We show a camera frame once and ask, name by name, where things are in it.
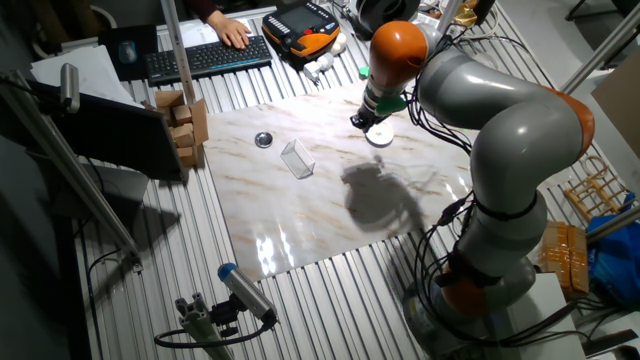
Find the person's hand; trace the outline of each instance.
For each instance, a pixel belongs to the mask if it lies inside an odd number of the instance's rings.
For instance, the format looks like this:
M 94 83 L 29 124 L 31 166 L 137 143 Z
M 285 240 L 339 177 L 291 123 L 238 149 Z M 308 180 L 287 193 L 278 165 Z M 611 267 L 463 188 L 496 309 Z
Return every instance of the person's hand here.
M 247 34 L 251 34 L 251 30 L 241 22 L 227 18 L 219 10 L 209 16 L 207 23 L 218 33 L 220 40 L 227 46 L 233 44 L 238 49 L 244 49 L 246 45 L 249 45 Z

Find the marble board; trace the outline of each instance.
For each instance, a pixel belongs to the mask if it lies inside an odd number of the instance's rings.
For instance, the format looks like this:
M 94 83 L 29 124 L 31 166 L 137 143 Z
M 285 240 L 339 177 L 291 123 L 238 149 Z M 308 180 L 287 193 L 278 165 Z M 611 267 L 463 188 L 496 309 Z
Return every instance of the marble board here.
M 390 146 L 370 145 L 349 117 L 364 83 L 209 117 L 204 151 L 238 266 L 253 280 L 435 222 L 471 187 L 469 158 L 414 126 L 385 122 Z M 261 149 L 256 134 L 273 144 Z M 473 141 L 474 131 L 465 131 Z M 315 160 L 298 180 L 280 153 L 298 139 Z

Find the sleeve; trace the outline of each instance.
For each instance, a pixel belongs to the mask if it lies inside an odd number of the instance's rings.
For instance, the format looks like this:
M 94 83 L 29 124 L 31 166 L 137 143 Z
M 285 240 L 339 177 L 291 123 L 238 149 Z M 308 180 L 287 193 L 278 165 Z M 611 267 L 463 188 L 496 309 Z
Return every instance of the sleeve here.
M 185 2 L 198 14 L 198 17 L 204 23 L 207 22 L 207 18 L 209 18 L 214 11 L 218 10 L 213 0 L 185 0 Z

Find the computer monitor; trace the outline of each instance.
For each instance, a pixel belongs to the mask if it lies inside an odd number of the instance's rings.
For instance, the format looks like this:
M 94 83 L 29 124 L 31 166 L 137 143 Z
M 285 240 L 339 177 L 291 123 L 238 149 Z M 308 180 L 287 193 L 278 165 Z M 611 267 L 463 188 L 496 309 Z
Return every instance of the computer monitor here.
M 28 83 L 42 96 L 60 101 L 59 87 Z M 160 113 L 80 94 L 77 113 L 52 115 L 52 119 L 78 155 L 129 167 L 151 179 L 186 182 L 173 138 Z

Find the keyboard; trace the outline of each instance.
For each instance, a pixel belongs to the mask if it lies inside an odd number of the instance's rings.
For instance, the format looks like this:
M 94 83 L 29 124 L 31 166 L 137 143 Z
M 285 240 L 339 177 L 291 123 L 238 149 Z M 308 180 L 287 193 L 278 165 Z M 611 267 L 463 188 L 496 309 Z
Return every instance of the keyboard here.
M 263 36 L 252 36 L 244 50 L 222 42 L 186 48 L 191 77 L 198 78 L 226 74 L 238 70 L 268 66 L 271 54 Z M 180 81 L 178 65 L 172 51 L 145 55 L 151 85 Z

